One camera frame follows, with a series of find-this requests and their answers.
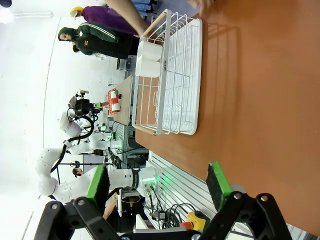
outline bolt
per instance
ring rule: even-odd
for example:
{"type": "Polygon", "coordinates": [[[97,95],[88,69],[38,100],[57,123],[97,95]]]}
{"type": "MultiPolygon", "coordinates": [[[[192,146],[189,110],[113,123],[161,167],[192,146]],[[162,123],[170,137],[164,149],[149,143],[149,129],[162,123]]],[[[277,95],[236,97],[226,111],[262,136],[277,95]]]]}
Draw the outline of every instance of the bolt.
{"type": "Polygon", "coordinates": [[[235,195],[234,195],[234,198],[235,199],[240,199],[242,196],[241,196],[241,193],[236,193],[235,195]]]}
{"type": "Polygon", "coordinates": [[[191,237],[191,240],[198,240],[200,238],[200,234],[195,234],[191,237]]]}
{"type": "Polygon", "coordinates": [[[268,196],[263,195],[263,196],[261,197],[261,200],[264,201],[264,202],[266,202],[266,201],[268,200],[268,196]]]}
{"type": "Polygon", "coordinates": [[[85,201],[83,201],[83,200],[78,201],[78,205],[82,206],[83,204],[85,204],[85,201]]]}

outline wooden table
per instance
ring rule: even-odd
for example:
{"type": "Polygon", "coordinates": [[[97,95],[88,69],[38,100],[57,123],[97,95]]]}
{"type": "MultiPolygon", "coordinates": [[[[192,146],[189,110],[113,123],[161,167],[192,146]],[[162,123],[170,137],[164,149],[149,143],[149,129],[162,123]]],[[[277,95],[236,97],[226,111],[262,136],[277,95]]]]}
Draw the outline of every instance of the wooden table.
{"type": "Polygon", "coordinates": [[[121,108],[120,112],[113,117],[113,119],[123,125],[129,126],[130,122],[130,107],[132,94],[132,75],[128,76],[115,89],[121,94],[121,108]]]}
{"type": "Polygon", "coordinates": [[[205,180],[219,161],[231,184],[271,193],[285,218],[320,235],[320,4],[218,0],[203,19],[194,135],[136,141],[205,180]]]}

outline yellow hat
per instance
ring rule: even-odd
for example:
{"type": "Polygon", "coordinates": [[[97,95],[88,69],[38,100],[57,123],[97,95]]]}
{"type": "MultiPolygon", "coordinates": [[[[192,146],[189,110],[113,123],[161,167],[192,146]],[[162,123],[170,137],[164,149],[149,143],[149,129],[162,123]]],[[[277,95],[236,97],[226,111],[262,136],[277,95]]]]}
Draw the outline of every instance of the yellow hat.
{"type": "Polygon", "coordinates": [[[78,14],[78,11],[80,11],[82,13],[83,10],[84,10],[83,7],[76,6],[76,7],[71,9],[70,16],[73,17],[73,18],[76,18],[77,14],[78,14]]]}

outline wire basket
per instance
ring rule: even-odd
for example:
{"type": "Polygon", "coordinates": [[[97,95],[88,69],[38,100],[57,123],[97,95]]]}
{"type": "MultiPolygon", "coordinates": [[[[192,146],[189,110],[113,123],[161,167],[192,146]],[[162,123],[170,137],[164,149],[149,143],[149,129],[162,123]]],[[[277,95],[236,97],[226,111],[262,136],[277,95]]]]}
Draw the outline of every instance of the wire basket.
{"type": "Polygon", "coordinates": [[[132,125],[154,135],[194,134],[200,96],[202,21],[166,9],[142,40],[162,45],[161,72],[157,78],[135,77],[132,125]]]}

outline wooden handle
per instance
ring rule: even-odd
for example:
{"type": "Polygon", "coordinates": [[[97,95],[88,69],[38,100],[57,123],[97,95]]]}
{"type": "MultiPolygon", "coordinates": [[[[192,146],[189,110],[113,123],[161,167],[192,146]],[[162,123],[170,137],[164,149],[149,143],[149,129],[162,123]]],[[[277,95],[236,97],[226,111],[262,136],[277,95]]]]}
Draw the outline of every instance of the wooden handle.
{"type": "Polygon", "coordinates": [[[134,128],[135,128],[135,129],[138,129],[138,130],[141,130],[142,132],[145,132],[145,133],[147,133],[147,134],[152,134],[152,135],[153,135],[153,134],[156,133],[156,131],[151,130],[151,129],[146,128],[146,127],[143,127],[143,126],[135,125],[134,128]]]}
{"type": "Polygon", "coordinates": [[[147,28],[147,30],[144,31],[143,33],[143,37],[146,37],[147,34],[167,15],[166,11],[163,11],[160,16],[158,16],[153,23],[151,23],[151,25],[147,28]]]}

